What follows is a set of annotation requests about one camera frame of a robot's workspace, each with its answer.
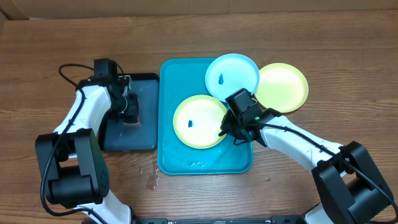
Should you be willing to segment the yellow-green plate front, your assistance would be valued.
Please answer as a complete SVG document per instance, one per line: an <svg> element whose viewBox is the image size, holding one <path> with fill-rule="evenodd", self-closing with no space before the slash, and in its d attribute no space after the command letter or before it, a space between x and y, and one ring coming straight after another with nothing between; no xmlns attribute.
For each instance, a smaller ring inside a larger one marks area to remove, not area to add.
<svg viewBox="0 0 398 224"><path fill-rule="evenodd" d="M182 101L173 116L174 131L185 145L208 149L225 137L221 123L227 109L222 102L209 95L195 95Z"/></svg>

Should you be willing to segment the yellow-green plate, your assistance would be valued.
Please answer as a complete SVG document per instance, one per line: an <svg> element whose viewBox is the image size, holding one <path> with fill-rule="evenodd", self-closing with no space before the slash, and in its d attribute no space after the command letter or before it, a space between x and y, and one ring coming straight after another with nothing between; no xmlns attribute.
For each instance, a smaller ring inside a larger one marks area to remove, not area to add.
<svg viewBox="0 0 398 224"><path fill-rule="evenodd" d="M263 107L290 113L307 100L307 79L294 66L272 63L261 68L259 73L259 86L254 96Z"/></svg>
<svg viewBox="0 0 398 224"><path fill-rule="evenodd" d="M221 123L227 109L222 102L209 95L195 95L182 101L173 116L174 131L185 145L208 149L225 137Z"/></svg>

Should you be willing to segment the green scrubbing sponge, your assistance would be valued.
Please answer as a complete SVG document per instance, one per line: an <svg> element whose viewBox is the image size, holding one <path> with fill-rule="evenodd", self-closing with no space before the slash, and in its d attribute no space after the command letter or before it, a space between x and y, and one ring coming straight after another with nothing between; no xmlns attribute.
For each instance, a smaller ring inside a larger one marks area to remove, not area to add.
<svg viewBox="0 0 398 224"><path fill-rule="evenodd" d="M140 122L137 122L137 123L123 123L123 125L127 126L127 127L139 127L139 126L141 126L141 123Z"/></svg>

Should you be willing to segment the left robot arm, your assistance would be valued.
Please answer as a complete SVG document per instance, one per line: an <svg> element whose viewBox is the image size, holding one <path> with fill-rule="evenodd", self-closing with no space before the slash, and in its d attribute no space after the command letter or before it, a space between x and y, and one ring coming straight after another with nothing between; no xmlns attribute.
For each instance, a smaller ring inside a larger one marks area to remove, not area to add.
<svg viewBox="0 0 398 224"><path fill-rule="evenodd" d="M39 163L40 201L52 216L78 212L95 223L139 223L134 210L110 190L109 172L97 133L107 117L139 122L132 80L119 64L96 59L93 75L75 83L75 101L62 123L35 141Z"/></svg>

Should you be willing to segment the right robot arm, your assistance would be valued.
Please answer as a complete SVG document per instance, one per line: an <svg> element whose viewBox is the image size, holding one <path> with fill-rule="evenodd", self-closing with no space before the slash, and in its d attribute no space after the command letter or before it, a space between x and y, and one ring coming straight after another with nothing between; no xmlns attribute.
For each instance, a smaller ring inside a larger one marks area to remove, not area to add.
<svg viewBox="0 0 398 224"><path fill-rule="evenodd" d="M242 88L226 98L229 110L221 134L234 137L234 145L256 141L289 156L313 176L320 203L307 211L302 223L374 223L394 196L368 150L352 141L330 142L296 126L280 112L261 110Z"/></svg>

